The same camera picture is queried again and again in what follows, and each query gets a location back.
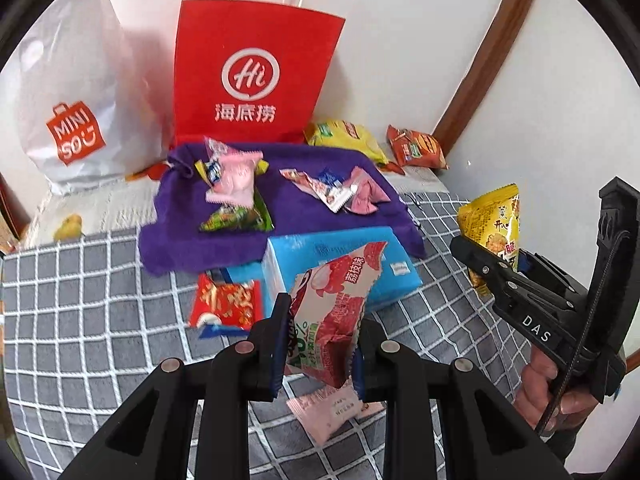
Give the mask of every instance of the gray checkered blanket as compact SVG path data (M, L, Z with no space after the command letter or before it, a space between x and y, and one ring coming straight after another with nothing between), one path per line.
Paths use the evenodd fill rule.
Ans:
M404 194L424 236L425 260L415 260L424 285L374 314L387 336L421 356L475 362L509 399L520 383L530 347L472 290L449 253L463 203L450 194ZM109 232L7 257L6 392L25 457L36 480L53 480L100 425L167 357L187 364L213 357L236 340L200 340L185 327L196 276L156 278L140 264L138 232ZM382 478L385 413L350 420L324 444L308 437L286 400L319 384L284 379L275 402L249 406L252 480L367 480ZM193 478L198 407L187 478ZM438 477L444 455L436 404Z

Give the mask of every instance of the purple towel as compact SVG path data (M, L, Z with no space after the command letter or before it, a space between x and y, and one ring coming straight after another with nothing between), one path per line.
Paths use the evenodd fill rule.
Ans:
M275 229L264 232L201 233L200 225L219 207L205 201L207 184L194 170L196 160L206 160L204 144L183 144L169 155L174 165L162 176L156 196L158 221L142 228L140 257L146 270L162 274L170 270L203 272L217 267L242 265L261 260L269 236L338 231L357 227L388 225L407 253L423 258L424 243L406 206L393 187L360 152L339 148L319 148L300 144L235 144L239 150L261 151L269 170L256 179L258 190L271 213ZM334 214L322 202L300 191L284 179L280 170L295 168L318 176L329 167L343 176L354 166L369 173L391 199L378 204L368 216L345 211Z

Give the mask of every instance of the screw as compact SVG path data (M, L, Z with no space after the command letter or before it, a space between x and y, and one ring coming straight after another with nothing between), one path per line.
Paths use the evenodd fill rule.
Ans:
M167 372L168 374L170 374L171 372L175 372L178 368L180 368L180 361L178 361L178 359L176 359L175 357L169 357L168 359L162 361L160 368L162 368L163 372Z
M456 367L456 370L459 370L460 372L470 372L474 368L474 364L466 357L456 359L453 365Z
M239 354L250 354L254 351L254 344L251 341L241 341L236 343L236 352Z
M387 339L386 341L380 343L380 348L383 352L386 352L388 354L395 354L400 349L400 343Z

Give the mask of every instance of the cable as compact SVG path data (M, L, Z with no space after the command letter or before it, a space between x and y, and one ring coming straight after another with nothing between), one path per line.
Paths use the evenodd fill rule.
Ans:
M554 395L554 398L551 399L551 402L548 403L548 405L546 406L545 412L542 414L542 417L538 421L538 424L536 426L537 435L541 435L542 432L545 431L546 425L549 423L549 420L551 420L552 413L556 410L556 408L560 404L560 400L562 399L562 394L564 394L564 391L566 390L567 384L571 379L571 373L574 371L575 365L577 365L578 359L580 358L580 353L582 351L582 348L584 347L584 343L585 341L587 341L587 336L591 328L591 323L593 322L593 317L596 314L596 307L598 305L598 302L600 301L600 297L602 296L604 285L606 282L609 281L609 268L613 263L613 258L616 256L616 253L618 252L618 248L622 240L624 238L629 238L629 237L630 237L629 231L625 230L625 231L620 231L616 235L616 238L613 240L611 250L609 251L609 256L607 257L607 263L605 264L604 270L602 272L602 279L600 280L600 284L598 285L598 290L596 291L596 294L593 297L593 301L591 301L591 304L589 306L587 319L584 322L584 327L582 328L582 332L580 333L580 339L578 339L578 343L575 346L574 354L571 357L570 364L564 371L564 374L562 375L560 388Z

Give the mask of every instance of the wooden trim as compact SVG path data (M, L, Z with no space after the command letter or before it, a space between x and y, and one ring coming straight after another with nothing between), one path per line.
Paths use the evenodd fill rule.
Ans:
M502 0L474 61L433 135L449 153L500 72L533 0Z
M640 366L640 350L633 352L626 358L626 373L632 372Z

